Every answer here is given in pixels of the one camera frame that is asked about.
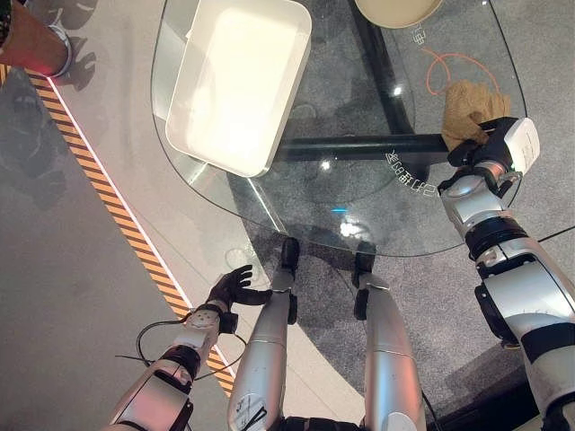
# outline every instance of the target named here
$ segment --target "brown glove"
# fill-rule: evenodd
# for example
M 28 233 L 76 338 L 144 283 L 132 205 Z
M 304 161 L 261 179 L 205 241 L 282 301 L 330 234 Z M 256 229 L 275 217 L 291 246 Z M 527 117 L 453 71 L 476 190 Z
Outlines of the brown glove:
M 488 136 L 479 124 L 490 119 L 508 117 L 510 111 L 509 96 L 490 92 L 487 84 L 473 84 L 463 80 L 450 85 L 446 92 L 441 130 L 447 149 L 453 151 L 466 139 L 485 144 Z

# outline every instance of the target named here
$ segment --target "white line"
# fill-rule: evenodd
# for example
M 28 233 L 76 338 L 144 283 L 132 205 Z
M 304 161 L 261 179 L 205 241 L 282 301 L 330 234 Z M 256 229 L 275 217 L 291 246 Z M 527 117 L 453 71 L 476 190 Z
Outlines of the white line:
M 252 186 L 253 192 L 255 193 L 255 196 L 258 198 L 258 200 L 261 203 L 261 206 L 263 207 L 263 209 L 266 211 L 266 213 L 268 214 L 268 217 L 270 218 L 271 222 L 273 223 L 273 226 L 276 228 L 276 231 L 280 232 L 280 233 L 285 233 L 286 232 L 286 228 L 284 226 L 282 226 L 283 229 L 281 229 L 277 224 L 276 221 L 274 220 L 274 217 L 271 216 L 271 212 L 268 210 L 268 206 L 266 205 L 266 203 L 263 201 L 263 198 L 261 197 L 260 192 L 256 189 L 255 185 L 253 184 L 252 179 L 248 179 L 248 182 L 250 183 L 250 185 Z
M 64 107 L 64 110 L 66 111 L 68 117 L 70 118 L 70 120 L 72 121 L 72 124 L 74 124 L 75 129 L 77 130 L 78 134 L 80 135 L 80 137 L 84 140 L 84 143 L 86 144 L 86 146 L 88 147 L 88 150 L 90 151 L 90 153 L 92 153 L 92 156 L 94 158 L 94 160 L 96 161 L 96 163 L 98 163 L 98 166 L 100 167 L 100 169 L 102 170 L 102 173 L 104 174 L 104 176 L 106 177 L 106 179 L 108 180 L 108 182 L 110 183 L 111 187 L 113 188 L 113 190 L 116 192 L 116 195 L 118 196 L 118 199 L 121 201 L 122 205 L 126 208 L 126 211 L 128 211 L 128 214 L 130 215 L 130 217 L 132 218 L 132 220 L 134 221 L 134 224 L 137 226 L 137 229 L 140 231 L 140 233 L 142 233 L 142 236 L 144 237 L 144 239 L 147 242 L 147 245 L 150 247 L 150 249 L 152 250 L 152 252 L 154 253 L 154 255 L 156 256 L 156 258 L 158 259 L 158 261 L 160 262 L 160 264 L 162 265 L 162 267 L 164 268 L 166 274 L 168 275 L 168 277 L 172 280 L 173 285 L 176 287 L 176 289 L 178 290 L 178 293 L 181 296 L 181 299 L 184 300 L 184 302 L 188 305 L 188 307 L 190 307 L 190 309 L 193 308 L 190 299 L 188 298 L 188 296 L 184 293 L 183 289 L 180 286 L 180 283 L 178 283 L 178 281 L 176 280 L 176 278 L 173 276 L 173 273 L 171 272 L 171 270 L 168 268 L 167 264 L 165 263 L 164 259 L 162 259 L 162 256 L 160 256 L 159 251 L 157 250 L 157 248 L 152 244 L 152 240 L 150 240 L 150 238 L 147 236 L 146 232 L 144 231 L 144 229 L 142 228 L 142 225 L 138 222 L 136 216 L 134 215 L 134 213 L 132 212 L 132 210 L 129 208 L 128 203 L 126 202 L 126 199 L 124 199 L 121 195 L 121 193 L 119 192 L 118 188 L 116 187 L 116 185 L 114 184 L 114 182 L 111 180 L 110 175 L 108 175 L 108 173 L 106 172 L 106 170 L 104 169 L 104 166 L 102 164 L 102 162 L 100 162 L 100 159 L 98 158 L 98 156 L 96 155 L 96 152 L 92 149 L 92 146 L 90 145 L 90 143 L 88 142 L 88 139 L 86 138 L 84 132 L 82 131 L 82 129 L 80 128 L 80 126 L 78 126 L 78 123 L 75 121 L 74 117 L 72 116 L 72 113 L 70 112 L 70 110 L 68 109 L 68 107 L 66 106 L 66 104 L 64 103 L 64 100 L 62 98 L 62 96 L 60 95 L 60 92 L 58 91 L 58 88 L 54 85 L 54 83 L 52 82 L 52 80 L 50 78 L 47 78 L 48 82 L 50 83 L 50 85 L 52 86 L 52 89 L 54 90 L 54 93 L 56 94 L 56 96 L 59 98 L 60 103 L 62 103 L 62 106 Z M 214 346 L 214 349 L 216 350 L 216 352 L 219 354 L 219 356 L 222 359 L 222 362 L 225 365 L 229 365 L 229 362 L 227 361 L 226 357 L 223 355 L 222 351 L 219 349 L 219 347 L 217 345 Z M 230 374 L 235 378 L 235 372 L 232 369 L 232 367 L 229 367 L 228 370 L 230 371 Z

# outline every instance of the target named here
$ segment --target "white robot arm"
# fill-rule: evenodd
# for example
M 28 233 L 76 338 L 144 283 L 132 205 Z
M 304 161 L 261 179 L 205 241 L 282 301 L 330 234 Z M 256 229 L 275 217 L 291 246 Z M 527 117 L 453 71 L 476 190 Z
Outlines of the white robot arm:
M 482 284 L 475 295 L 492 332 L 521 347 L 544 430 L 575 430 L 575 288 L 501 197 L 539 155 L 530 119 L 498 119 L 489 142 L 450 155 L 464 166 L 440 186 Z
M 103 431 L 182 431 L 193 411 L 189 395 L 201 364 L 220 333 L 234 333 L 232 303 L 268 302 L 271 291 L 246 289 L 251 265 L 224 275 L 206 303 L 184 322 L 184 330 L 124 394 Z

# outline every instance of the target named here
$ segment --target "beige bowl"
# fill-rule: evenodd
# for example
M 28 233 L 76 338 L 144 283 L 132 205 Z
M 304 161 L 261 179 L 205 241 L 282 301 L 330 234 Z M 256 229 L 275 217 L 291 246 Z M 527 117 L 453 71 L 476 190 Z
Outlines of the beige bowl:
M 356 0 L 359 10 L 373 24 L 402 29 L 425 20 L 442 0 Z

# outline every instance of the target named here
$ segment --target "black strap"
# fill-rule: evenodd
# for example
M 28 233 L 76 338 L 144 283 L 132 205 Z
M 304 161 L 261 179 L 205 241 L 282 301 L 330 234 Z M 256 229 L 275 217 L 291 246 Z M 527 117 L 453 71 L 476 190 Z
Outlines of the black strap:
M 196 309 L 196 312 L 200 310 L 209 310 L 211 312 L 216 312 L 219 316 L 219 333 L 220 334 L 234 334 L 237 329 L 238 315 L 234 312 L 222 312 L 222 309 L 213 303 L 203 303 Z
M 132 427 L 132 428 L 136 429 L 137 431 L 146 431 L 145 428 L 132 422 L 131 420 L 122 420 L 121 422 L 118 423 L 118 425 L 125 425 L 126 427 Z
M 298 418 L 282 419 L 279 431 L 360 431 L 363 428 L 350 422 L 336 422 L 324 418 Z
M 531 364 L 550 350 L 575 346 L 575 323 L 555 323 L 532 330 L 521 337 L 521 344 Z
M 180 364 L 186 369 L 192 379 L 196 377 L 201 367 L 201 358 L 198 352 L 189 346 L 172 346 L 165 351 L 161 359 L 168 359 Z
M 563 415 L 563 406 L 575 402 L 575 392 L 558 398 L 547 408 L 542 431 L 571 431 L 569 422 Z

